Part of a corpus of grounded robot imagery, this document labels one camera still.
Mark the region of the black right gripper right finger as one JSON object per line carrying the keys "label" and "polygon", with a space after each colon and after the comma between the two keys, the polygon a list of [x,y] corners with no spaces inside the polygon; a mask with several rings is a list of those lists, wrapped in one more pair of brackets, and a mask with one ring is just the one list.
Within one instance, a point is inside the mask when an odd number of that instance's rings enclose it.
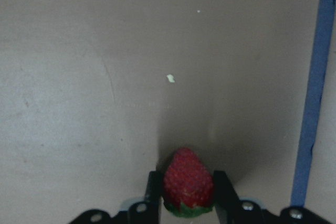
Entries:
{"label": "black right gripper right finger", "polygon": [[224,171],[214,171],[213,179],[216,213],[220,223],[329,223],[299,206],[284,208],[277,216],[253,200],[240,199]]}

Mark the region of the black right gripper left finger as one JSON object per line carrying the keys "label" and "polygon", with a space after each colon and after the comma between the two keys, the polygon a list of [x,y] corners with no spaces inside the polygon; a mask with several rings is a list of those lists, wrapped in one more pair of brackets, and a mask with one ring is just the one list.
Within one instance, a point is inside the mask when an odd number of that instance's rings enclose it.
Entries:
{"label": "black right gripper left finger", "polygon": [[159,223],[162,195],[162,173],[149,172],[143,197],[124,201],[119,212],[111,216],[101,209],[90,209],[71,223]]}

